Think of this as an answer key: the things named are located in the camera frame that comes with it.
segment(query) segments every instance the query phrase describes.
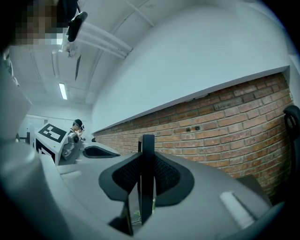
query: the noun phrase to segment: white ceiling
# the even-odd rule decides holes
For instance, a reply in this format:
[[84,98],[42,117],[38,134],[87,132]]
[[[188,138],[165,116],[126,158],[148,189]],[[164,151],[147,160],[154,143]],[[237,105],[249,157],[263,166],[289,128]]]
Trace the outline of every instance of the white ceiling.
[[[199,0],[127,1],[139,8],[155,25],[179,10],[202,2]],[[151,29],[150,24],[123,0],[79,0],[79,6],[82,11],[88,13],[86,22],[115,35],[132,48]],[[95,35],[84,26],[82,30]],[[79,33],[79,38],[85,39],[86,37]],[[109,77],[124,61],[95,47],[82,43],[78,45],[82,56],[75,81],[55,78],[51,58],[52,48],[49,46],[14,46],[11,48],[10,56],[14,75],[24,94],[32,103],[65,104],[58,86],[58,83],[64,82],[67,87],[67,101],[92,105],[103,84],[109,81]]]

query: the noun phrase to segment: ceiling pipe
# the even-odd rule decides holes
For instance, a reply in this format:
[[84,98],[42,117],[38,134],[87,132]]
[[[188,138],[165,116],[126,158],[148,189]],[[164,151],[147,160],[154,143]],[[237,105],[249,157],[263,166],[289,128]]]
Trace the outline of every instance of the ceiling pipe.
[[99,43],[101,43],[101,44],[103,44],[103,45],[106,45],[107,47],[110,47],[110,48],[112,48],[112,49],[118,51],[118,53],[121,54],[121,55],[123,55],[124,57],[127,56],[127,54],[124,53],[121,49],[117,48],[116,46],[112,45],[112,44],[109,43],[109,42],[106,42],[105,40],[103,40],[103,39],[101,39],[101,38],[99,38],[99,37],[96,37],[96,36],[94,36],[94,35],[92,35],[92,34],[89,34],[89,33],[85,32],[85,31],[80,31],[80,35],[83,35],[83,36],[86,36],[86,37],[88,37],[88,38],[94,39],[94,40],[96,40],[97,42],[99,42]]
[[119,55],[118,53],[116,53],[116,52],[114,52],[114,51],[112,51],[112,50],[109,50],[109,49],[107,49],[107,48],[101,47],[101,46],[99,46],[99,45],[97,45],[97,44],[91,43],[91,42],[89,42],[89,41],[85,41],[85,40],[82,40],[82,39],[76,39],[76,41],[77,41],[77,42],[81,42],[81,43],[85,43],[85,44],[87,44],[87,45],[90,45],[90,46],[93,46],[93,47],[96,47],[96,48],[99,48],[99,49],[101,49],[101,50],[103,50],[103,51],[105,51],[105,52],[111,53],[111,54],[113,54],[113,55],[115,55],[115,56],[117,56],[117,57],[119,57],[119,58],[125,59],[124,56]]
[[140,9],[138,9],[136,6],[128,2],[127,0],[122,0],[123,2],[127,3],[130,7],[132,7],[143,19],[145,19],[152,27],[154,27],[154,23],[147,17]]
[[132,51],[132,47],[130,47],[128,44],[124,43],[122,40],[118,39],[116,36],[114,36],[113,34],[99,28],[99,27],[96,27],[88,22],[84,22],[83,25],[91,30],[94,30],[106,37],[108,37],[109,39],[111,39],[112,41],[114,41],[115,43],[123,46],[124,48],[126,48],[128,51]]

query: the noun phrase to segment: fluorescent light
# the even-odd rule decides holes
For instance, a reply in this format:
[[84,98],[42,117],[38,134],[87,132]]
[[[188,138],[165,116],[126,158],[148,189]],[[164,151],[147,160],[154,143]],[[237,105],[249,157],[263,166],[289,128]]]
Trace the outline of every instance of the fluorescent light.
[[66,94],[66,89],[65,89],[65,84],[60,83],[60,92],[61,92],[61,96],[63,99],[67,100],[67,94]]

